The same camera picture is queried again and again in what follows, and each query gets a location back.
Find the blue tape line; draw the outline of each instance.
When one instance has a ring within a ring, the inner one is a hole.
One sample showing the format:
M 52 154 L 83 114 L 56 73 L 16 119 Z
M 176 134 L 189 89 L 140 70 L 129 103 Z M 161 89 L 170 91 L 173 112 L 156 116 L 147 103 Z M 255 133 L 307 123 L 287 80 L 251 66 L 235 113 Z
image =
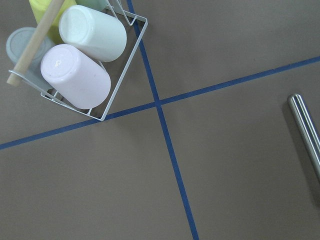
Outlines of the blue tape line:
M 121 116 L 133 114 L 133 113 L 136 113 L 136 112 L 140 112 L 142 110 L 147 110 L 147 109 L 150 109 L 150 108 L 154 108 L 155 106 L 156 106 L 155 103 L 151 102 L 151 103 L 147 103 L 147 104 L 144 104 L 144 105 L 132 107 L 132 108 L 129 108 L 129 109 L 126 109 L 126 110 L 123 110 L 123 111 L 118 111 L 118 112 L 115 112 L 115 113 L 108 114 L 106 116 L 105 120 L 115 119 L 115 118 L 118 118 L 118 117 L 121 117 Z M 20 145 L 20 144 L 25 144 L 25 143 L 32 142 L 32 141 L 35 141 L 35 140 L 38 140 L 38 139 L 43 139 L 43 138 L 50 137 L 50 136 L 53 136 L 53 135 L 56 135 L 56 134 L 61 134 L 61 133 L 64 133 L 64 132 L 68 132 L 68 131 L 71 131 L 71 130 L 74 130 L 74 129 L 79 129 L 79 128 L 86 127 L 86 126 L 89 126 L 89 125 L 92 125 L 92 124 L 97 124 L 97 123 L 100 123 L 100 121 L 96 120 L 96 119 L 91 119 L 91 120 L 87 120 L 87 121 L 82 121 L 82 122 L 79 122 L 79 123 L 71 124 L 71 125 L 68 125 L 68 126 L 60 127 L 60 128 L 54 129 L 54 130 L 45 131 L 45 132 L 42 132 L 42 133 L 39 133 L 39 134 L 36 134 L 36 135 L 32 135 L 32 136 L 24 137 L 24 138 L 21 138 L 21 139 L 18 139 L 18 140 L 14 140 L 14 141 L 10 141 L 10 142 L 6 142 L 6 143 L 3 143 L 3 144 L 0 144 L 0 150 L 11 148 L 11 147 L 15 147 L 15 146 Z
M 135 13 L 132 1 L 131 0 L 127 0 L 127 4 L 128 4 L 129 11 L 131 13 Z M 133 27 L 134 27 L 135 34 L 138 37 L 140 35 L 140 29 L 139 29 L 139 26 L 138 26 L 137 22 L 134 23 Z M 168 126 L 167 126 L 167 123 L 166 123 L 165 115 L 164 115 L 163 109 L 161 107 L 161 102 L 160 102 L 158 91 L 157 91 L 157 87 L 156 87 L 156 84 L 155 84 L 155 81 L 154 81 L 154 76 L 152 74 L 152 70 L 151 70 L 151 67 L 150 67 L 150 63 L 149 63 L 149 60 L 148 60 L 148 56 L 147 56 L 147 53 L 146 53 L 144 42 L 142 40 L 141 40 L 141 42 L 139 44 L 139 48 L 140 48 L 140 51 L 141 51 L 143 64 L 144 64 L 144 67 L 145 67 L 145 70 L 146 70 L 146 74 L 147 74 L 147 77 L 148 77 L 148 80 L 149 80 L 149 84 L 150 84 L 150 87 L 151 87 L 151 92 L 152 92 L 153 99 L 154 99 L 154 102 L 155 102 L 155 106 L 156 106 L 156 110 L 157 110 L 157 113 L 158 113 L 158 117 L 160 119 L 162 132 L 163 132 L 165 143 L 166 143 L 166 146 L 167 146 L 167 149 L 168 149 L 168 152 L 169 152 L 169 156 L 170 156 L 170 159 L 171 159 L 171 164 L 172 164 L 172 167 L 173 167 L 173 171 L 174 171 L 176 182 L 178 184 L 179 192 L 180 192 L 180 195 L 181 195 L 183 207 L 184 207 L 184 210 L 185 210 L 185 213 L 186 213 L 186 217 L 187 217 L 187 220 L 188 220 L 188 223 L 189 223 L 191 234 L 192 234 L 192 237 L 193 237 L 194 240 L 199 240 L 198 231 L 197 231 L 197 228 L 196 228 L 194 217 L 192 215 L 192 211 L 191 211 L 191 207 L 190 207 L 190 204 L 189 204 L 188 196 L 187 196 L 187 193 L 186 193 L 185 185 L 184 185 L 184 182 L 182 180 L 182 176 L 181 176 L 181 172 L 180 172 L 179 165 L 178 165 L 178 162 L 177 162 L 175 150 L 174 150 L 174 147 L 173 147 L 173 144 L 172 144 L 172 141 L 171 141 L 171 137 L 170 137 L 170 134 L 169 134 Z
M 180 94 L 180 95 L 168 97 L 168 98 L 165 98 L 165 99 L 161 100 L 161 104 L 164 105 L 164 104 L 176 102 L 176 101 L 179 101 L 179 100 L 182 100 L 182 99 L 194 97 L 194 96 L 197 96 L 197 95 L 200 95 L 200 94 L 205 94 L 205 93 L 212 92 L 212 91 L 215 91 L 215 90 L 218 90 L 218 89 L 223 89 L 223 88 L 226 88 L 226 87 L 230 87 L 232 85 L 236 85 L 236 84 L 244 83 L 244 82 L 247 82 L 247 81 L 263 78 L 263 77 L 270 76 L 270 75 L 273 75 L 273 74 L 278 74 L 278 73 L 281 73 L 281 72 L 284 72 L 284 71 L 287 71 L 287 70 L 290 70 L 290 69 L 299 68 L 299 67 L 302 67 L 302 66 L 305 66 L 305 65 L 309 65 L 309 64 L 314 64 L 314 63 L 317 63 L 317 62 L 320 62 L 320 56 L 313 57 L 313 58 L 310 58 L 310 59 L 307 59 L 307 60 L 303 60 L 303 61 L 299 61 L 299 62 L 295 62 L 295 63 L 289 64 L 289 65 L 280 66 L 280 67 L 277 67 L 277 68 L 274 68 L 274 69 L 262 71 L 262 72 L 255 73 L 255 74 L 252 74 L 252 75 L 249 75 L 249 76 L 240 77 L 240 78 L 237 78 L 237 79 L 234 79 L 234 80 L 230 80 L 230 81 L 226 81 L 226 82 L 223 82 L 223 83 L 219 83 L 219 84 L 216 84 L 216 85 L 204 87 L 204 88 L 197 89 L 197 90 L 194 90 L 194 91 L 186 92 L 186 93 L 183 93 L 183 94 Z

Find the light blue cup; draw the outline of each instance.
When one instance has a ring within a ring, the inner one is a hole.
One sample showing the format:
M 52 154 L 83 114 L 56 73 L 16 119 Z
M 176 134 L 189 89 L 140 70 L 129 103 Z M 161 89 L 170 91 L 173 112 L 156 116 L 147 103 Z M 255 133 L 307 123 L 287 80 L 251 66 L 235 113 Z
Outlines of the light blue cup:
M 10 34 L 5 49 L 13 64 L 16 64 L 19 60 L 35 30 L 34 27 L 23 27 Z M 55 44 L 46 36 L 25 74 L 30 82 L 46 92 L 53 87 L 42 77 L 40 65 L 45 53 L 53 46 Z
M 76 4 L 102 11 L 107 6 L 106 0 L 75 0 Z

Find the wooden dowel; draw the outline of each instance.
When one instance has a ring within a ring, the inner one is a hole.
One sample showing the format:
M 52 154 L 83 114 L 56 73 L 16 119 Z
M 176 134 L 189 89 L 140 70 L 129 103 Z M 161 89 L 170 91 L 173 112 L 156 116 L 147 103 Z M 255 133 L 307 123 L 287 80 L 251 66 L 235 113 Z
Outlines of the wooden dowel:
M 38 26 L 36 27 L 28 45 L 25 47 L 22 55 L 20 56 L 18 62 L 13 68 L 13 71 L 19 72 L 21 74 L 25 74 L 34 59 L 41 43 L 45 39 L 54 19 L 59 13 L 59 10 L 64 3 L 65 0 L 52 0 L 47 10 L 45 11 L 42 19 L 40 20 Z M 21 78 L 11 73 L 8 80 L 6 81 L 8 84 L 17 87 Z

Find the wire basket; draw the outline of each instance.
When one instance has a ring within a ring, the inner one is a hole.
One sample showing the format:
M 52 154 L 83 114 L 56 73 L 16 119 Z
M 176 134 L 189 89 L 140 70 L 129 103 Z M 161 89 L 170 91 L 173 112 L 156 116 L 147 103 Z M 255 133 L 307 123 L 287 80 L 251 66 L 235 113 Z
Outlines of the wire basket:
M 101 103 L 99 106 L 91 108 L 91 109 L 79 109 L 73 106 L 67 99 L 64 98 L 58 91 L 56 91 L 54 88 L 48 88 L 44 89 L 43 87 L 38 86 L 33 81 L 30 81 L 26 78 L 25 75 L 21 74 L 20 72 L 9 70 L 10 73 L 16 74 L 19 77 L 23 79 L 23 82 L 28 84 L 29 86 L 35 88 L 40 92 L 40 95 L 44 97 L 47 100 L 50 100 L 56 104 L 59 104 L 63 107 L 66 107 L 70 110 L 73 110 L 75 112 L 78 112 L 80 114 L 86 115 L 88 117 L 91 117 L 93 119 L 103 121 L 105 120 L 108 111 L 111 107 L 111 104 L 113 103 L 115 96 L 119 90 L 119 87 L 126 75 L 126 72 L 130 66 L 130 63 L 138 49 L 139 43 L 141 42 L 141 39 L 147 29 L 148 26 L 148 20 L 145 17 L 136 15 L 134 13 L 125 11 L 122 7 L 122 4 L 119 0 L 113 0 L 112 5 L 110 4 L 109 0 L 106 0 L 106 7 L 105 7 L 105 14 L 110 14 L 116 17 L 118 20 L 120 20 L 123 25 L 125 26 L 125 29 L 127 31 L 127 34 L 129 32 L 132 32 L 133 24 L 138 24 L 140 28 L 139 35 L 134 37 L 134 40 L 131 42 L 127 42 L 126 48 L 124 50 L 124 53 L 120 58 L 118 58 L 115 61 L 108 62 L 102 64 L 101 61 L 97 61 L 99 65 L 106 71 L 106 68 L 109 70 L 116 69 L 116 74 L 114 76 L 111 76 L 111 90 L 107 98 L 103 103 Z

